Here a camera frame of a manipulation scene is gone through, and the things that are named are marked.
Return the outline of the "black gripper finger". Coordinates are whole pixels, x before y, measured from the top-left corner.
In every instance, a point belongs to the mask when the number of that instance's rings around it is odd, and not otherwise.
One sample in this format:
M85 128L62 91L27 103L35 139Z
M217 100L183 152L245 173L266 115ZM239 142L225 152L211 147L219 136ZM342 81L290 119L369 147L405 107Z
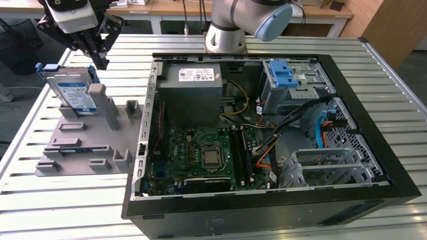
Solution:
M107 69L110 63L110 61L107 60L107 54L122 33L125 23L126 21L122 17L111 15L110 13L106 13L103 15L103 21L101 23L99 30L106 30L107 36L106 38L101 38L101 42L98 43L97 51L99 60L97 61L95 65L99 70Z
M102 69L102 24L97 16L73 19L66 23L67 30L63 30L54 16L46 14L37 27L67 48L81 50L91 58L97 68Z

